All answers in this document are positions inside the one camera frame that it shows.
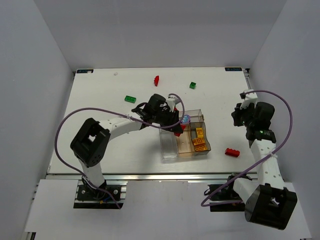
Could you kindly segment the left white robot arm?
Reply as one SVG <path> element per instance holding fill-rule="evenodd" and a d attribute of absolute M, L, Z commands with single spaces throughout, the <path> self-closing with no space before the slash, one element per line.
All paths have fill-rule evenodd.
<path fill-rule="evenodd" d="M 100 162 L 111 140 L 146 127 L 182 134 L 184 130 L 176 108 L 177 104 L 182 103 L 176 94 L 171 93 L 165 98 L 155 93 L 147 103 L 138 104 L 126 115 L 105 122 L 92 117 L 85 120 L 71 141 L 70 148 L 82 166 L 87 184 L 95 189 L 106 187 Z"/>

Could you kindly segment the red long lego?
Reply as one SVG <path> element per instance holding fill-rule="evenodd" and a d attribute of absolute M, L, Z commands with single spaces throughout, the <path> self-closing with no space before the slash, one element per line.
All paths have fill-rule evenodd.
<path fill-rule="evenodd" d="M 231 157 L 237 158 L 237 157 L 240 156 L 240 151 L 235 150 L 235 149 L 231 149 L 231 148 L 226 148 L 224 154 L 227 155 L 227 156 L 231 156 Z"/>

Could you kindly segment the yellow curved lego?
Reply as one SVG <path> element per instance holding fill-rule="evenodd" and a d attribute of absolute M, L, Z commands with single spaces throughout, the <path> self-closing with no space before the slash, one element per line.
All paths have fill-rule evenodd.
<path fill-rule="evenodd" d="M 198 138 L 202 138 L 204 136 L 204 131 L 201 127 L 197 127 L 195 131 Z"/>
<path fill-rule="evenodd" d="M 203 137 L 197 137 L 192 140 L 194 146 L 200 146 L 205 144 L 205 139 Z"/>

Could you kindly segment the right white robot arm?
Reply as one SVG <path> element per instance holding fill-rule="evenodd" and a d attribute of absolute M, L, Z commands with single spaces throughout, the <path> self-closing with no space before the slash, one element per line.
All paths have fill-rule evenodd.
<path fill-rule="evenodd" d="M 233 124 L 246 128 L 245 137 L 255 160 L 257 182 L 238 175 L 232 188 L 244 202 L 247 222 L 284 230 L 298 198 L 285 186 L 274 153 L 277 140 L 270 129 L 274 113 L 274 106 L 266 102 L 245 100 L 236 105 L 231 114 Z"/>

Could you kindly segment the purple flower lego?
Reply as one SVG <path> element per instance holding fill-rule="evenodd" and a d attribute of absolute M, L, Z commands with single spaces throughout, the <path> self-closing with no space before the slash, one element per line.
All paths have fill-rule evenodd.
<path fill-rule="evenodd" d="M 181 120 L 181 124 L 185 125 L 185 124 L 188 124 L 190 121 L 191 121 L 191 116 L 186 114 L 183 116 Z"/>

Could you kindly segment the yellow lego brick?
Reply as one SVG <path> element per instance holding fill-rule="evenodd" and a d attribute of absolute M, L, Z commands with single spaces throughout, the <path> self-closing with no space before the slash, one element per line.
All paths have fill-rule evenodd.
<path fill-rule="evenodd" d="M 206 145 L 198 145 L 198 146 L 195 146 L 195 147 L 194 147 L 194 150 L 195 150 L 196 152 L 203 152 L 203 151 L 207 151 L 208 148 L 207 148 Z"/>

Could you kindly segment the red lego brick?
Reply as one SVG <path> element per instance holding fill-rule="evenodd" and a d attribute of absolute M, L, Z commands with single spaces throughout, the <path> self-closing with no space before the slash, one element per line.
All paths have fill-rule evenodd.
<path fill-rule="evenodd" d="M 157 87 L 158 84 L 159 84 L 159 80 L 160 80 L 160 76 L 157 75 L 157 76 L 154 78 L 154 81 L 153 81 L 153 83 L 154 83 L 154 85 L 155 85 L 156 87 Z"/>
<path fill-rule="evenodd" d="M 186 128 L 186 126 L 184 124 L 180 124 L 177 131 L 174 132 L 174 135 L 176 137 L 179 137 L 184 132 L 185 128 Z"/>

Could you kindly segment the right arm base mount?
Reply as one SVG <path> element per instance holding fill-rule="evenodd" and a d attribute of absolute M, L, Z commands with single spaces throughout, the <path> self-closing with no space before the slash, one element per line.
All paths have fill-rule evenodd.
<path fill-rule="evenodd" d="M 210 184 L 204 195 L 211 200 L 211 212 L 244 212 L 250 221 L 255 215 L 255 207 L 260 192 L 258 182 L 246 174 L 231 174 L 227 185 Z"/>

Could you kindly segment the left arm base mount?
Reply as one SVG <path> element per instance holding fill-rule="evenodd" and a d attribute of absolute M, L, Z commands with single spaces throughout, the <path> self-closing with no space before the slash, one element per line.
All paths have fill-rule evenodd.
<path fill-rule="evenodd" d="M 103 183 L 98 190 L 92 187 L 85 177 L 81 178 L 76 188 L 74 198 L 74 209 L 95 209 L 95 210 L 120 210 L 124 205 L 126 187 L 121 184 Z"/>

